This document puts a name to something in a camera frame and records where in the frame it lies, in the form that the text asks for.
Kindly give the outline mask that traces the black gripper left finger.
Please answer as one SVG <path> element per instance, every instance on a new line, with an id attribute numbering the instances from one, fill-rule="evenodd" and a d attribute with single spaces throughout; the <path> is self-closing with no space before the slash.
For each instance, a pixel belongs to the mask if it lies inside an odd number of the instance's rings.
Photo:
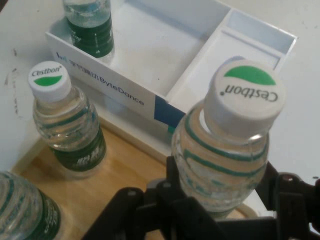
<path id="1" fill-rule="evenodd" d="M 159 230 L 166 240 L 218 240 L 219 225 L 179 184 L 173 156 L 166 159 L 166 178 L 142 191 L 119 190 L 89 230 L 84 240 L 143 240 Z"/>

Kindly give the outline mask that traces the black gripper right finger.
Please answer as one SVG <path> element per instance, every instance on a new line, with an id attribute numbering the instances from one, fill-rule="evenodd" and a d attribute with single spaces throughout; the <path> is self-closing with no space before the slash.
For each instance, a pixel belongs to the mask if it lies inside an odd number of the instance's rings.
<path id="1" fill-rule="evenodd" d="M 276 213 L 278 240 L 320 238 L 320 180 L 314 185 L 298 175 L 278 172 L 268 162 L 256 192 L 268 211 Z"/>

